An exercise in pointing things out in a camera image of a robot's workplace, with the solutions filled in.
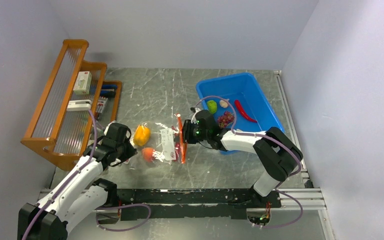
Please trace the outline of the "green fake fruit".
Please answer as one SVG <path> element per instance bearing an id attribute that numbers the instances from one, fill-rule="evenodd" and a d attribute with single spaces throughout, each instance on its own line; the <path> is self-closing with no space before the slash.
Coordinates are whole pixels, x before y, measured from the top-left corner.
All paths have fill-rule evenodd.
<path id="1" fill-rule="evenodd" d="M 218 110 L 218 104 L 215 100 L 209 100 L 207 103 L 207 108 L 208 108 L 208 111 L 211 113 L 211 114 L 215 114 Z"/>

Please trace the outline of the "fake peach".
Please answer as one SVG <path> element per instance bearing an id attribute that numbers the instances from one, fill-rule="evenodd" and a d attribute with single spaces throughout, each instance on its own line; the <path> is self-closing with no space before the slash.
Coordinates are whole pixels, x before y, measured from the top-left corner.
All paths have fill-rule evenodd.
<path id="1" fill-rule="evenodd" d="M 148 163 L 152 163 L 154 161 L 154 153 L 155 149 L 152 147 L 145 147 L 141 150 L 142 158 Z"/>

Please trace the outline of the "blue plastic bin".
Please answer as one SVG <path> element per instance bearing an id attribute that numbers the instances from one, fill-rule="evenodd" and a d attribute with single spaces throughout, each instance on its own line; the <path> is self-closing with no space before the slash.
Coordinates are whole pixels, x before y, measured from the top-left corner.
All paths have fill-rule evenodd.
<path id="1" fill-rule="evenodd" d="M 236 73 L 199 81 L 196 91 L 204 109 L 210 109 L 216 123 L 227 114 L 233 115 L 234 129 L 245 132 L 267 131 L 277 127 L 285 131 L 255 76 Z"/>

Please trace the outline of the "yellow fake bell pepper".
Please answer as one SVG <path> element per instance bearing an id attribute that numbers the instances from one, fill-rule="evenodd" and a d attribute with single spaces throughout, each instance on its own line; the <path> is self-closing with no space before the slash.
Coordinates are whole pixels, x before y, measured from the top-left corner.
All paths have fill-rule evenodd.
<path id="1" fill-rule="evenodd" d="M 140 124 L 133 135 L 133 143 L 136 146 L 142 147 L 144 146 L 151 137 L 151 130 L 147 127 L 146 124 Z"/>

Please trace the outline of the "red fake chili pepper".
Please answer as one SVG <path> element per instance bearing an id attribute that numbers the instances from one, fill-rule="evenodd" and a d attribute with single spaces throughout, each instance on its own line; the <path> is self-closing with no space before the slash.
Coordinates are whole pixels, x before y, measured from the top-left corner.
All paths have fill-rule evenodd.
<path id="1" fill-rule="evenodd" d="M 240 114 L 244 119 L 246 119 L 247 121 L 252 122 L 252 123 L 257 123 L 257 121 L 256 121 L 255 119 L 253 119 L 252 117 L 250 117 L 250 116 L 246 113 L 246 111 L 244 110 L 244 108 L 243 108 L 241 102 L 240 102 L 238 99 L 236 99 L 236 100 L 234 101 L 234 105 L 235 105 L 236 109 L 238 110 L 239 114 Z"/>

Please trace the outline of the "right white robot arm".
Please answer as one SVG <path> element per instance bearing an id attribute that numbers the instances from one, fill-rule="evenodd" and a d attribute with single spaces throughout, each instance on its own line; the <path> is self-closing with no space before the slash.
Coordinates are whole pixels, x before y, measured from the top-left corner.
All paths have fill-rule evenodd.
<path id="1" fill-rule="evenodd" d="M 269 193 L 302 168 L 301 150 L 278 127 L 260 132 L 221 128 L 206 109 L 196 112 L 195 121 L 184 121 L 180 140 L 184 144 L 207 142 L 217 151 L 240 151 L 258 156 L 264 172 L 252 185 L 249 199 L 255 207 L 267 203 Z"/>

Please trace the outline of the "clear zip top bag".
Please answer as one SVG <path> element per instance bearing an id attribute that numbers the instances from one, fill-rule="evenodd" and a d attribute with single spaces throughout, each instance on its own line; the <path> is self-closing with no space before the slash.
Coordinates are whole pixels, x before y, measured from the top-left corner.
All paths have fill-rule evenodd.
<path id="1" fill-rule="evenodd" d="M 147 125 L 147 127 L 150 128 L 151 136 L 149 141 L 144 146 L 136 146 L 137 155 L 135 155 L 128 163 L 130 169 L 139 170 L 163 165 L 171 165 L 174 163 L 186 163 L 187 145 L 183 143 L 183 136 L 181 133 L 183 127 L 182 117 L 179 113 L 175 113 L 173 118 L 175 119 L 175 123 L 172 125 L 155 121 L 145 121 L 139 124 Z M 175 156 L 176 142 L 180 143 L 181 149 L 181 159 L 179 159 L 179 161 L 176 161 Z M 141 153 L 143 148 L 153 148 L 155 150 L 153 162 L 146 162 L 143 159 Z"/>

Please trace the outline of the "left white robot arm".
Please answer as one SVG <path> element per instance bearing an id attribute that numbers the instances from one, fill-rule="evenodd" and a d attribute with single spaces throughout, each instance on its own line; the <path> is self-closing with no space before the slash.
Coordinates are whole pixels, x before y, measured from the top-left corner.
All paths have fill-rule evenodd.
<path id="1" fill-rule="evenodd" d="M 137 154 L 131 135 L 124 124 L 107 125 L 104 135 L 88 146 L 75 167 L 50 193 L 20 209 L 17 239 L 66 240 L 74 227 L 94 210 L 119 206 L 117 184 L 99 175 Z"/>

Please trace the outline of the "fake garlic bulb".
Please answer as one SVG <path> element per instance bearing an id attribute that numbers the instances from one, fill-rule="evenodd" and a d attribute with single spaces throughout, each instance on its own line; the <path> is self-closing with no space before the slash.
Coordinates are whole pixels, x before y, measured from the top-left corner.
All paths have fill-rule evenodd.
<path id="1" fill-rule="evenodd" d="M 219 101 L 219 105 L 220 105 L 222 108 L 226 109 L 226 108 L 229 107 L 229 100 L 228 100 L 228 99 L 227 99 L 227 100 L 220 100 L 220 101 Z"/>

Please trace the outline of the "red fake grape bunch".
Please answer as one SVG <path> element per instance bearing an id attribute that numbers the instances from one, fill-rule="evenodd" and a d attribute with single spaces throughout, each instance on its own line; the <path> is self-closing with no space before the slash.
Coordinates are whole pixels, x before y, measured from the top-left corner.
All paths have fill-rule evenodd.
<path id="1" fill-rule="evenodd" d="M 231 125 L 235 120 L 235 116 L 229 112 L 225 111 L 221 116 L 217 118 L 217 123 L 220 128 L 227 128 Z"/>

